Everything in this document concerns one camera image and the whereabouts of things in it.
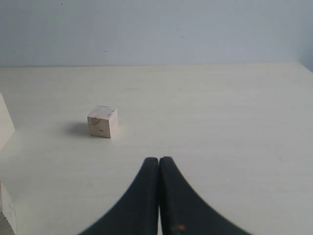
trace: white table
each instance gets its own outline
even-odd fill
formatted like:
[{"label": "white table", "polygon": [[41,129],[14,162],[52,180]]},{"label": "white table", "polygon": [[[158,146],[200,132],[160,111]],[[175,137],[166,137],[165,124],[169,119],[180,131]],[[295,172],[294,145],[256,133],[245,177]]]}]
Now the white table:
[{"label": "white table", "polygon": [[[164,155],[243,229],[313,233],[313,74],[300,64],[2,68],[0,92],[19,235],[79,233]],[[118,108],[113,139],[89,135],[97,104]]]}]

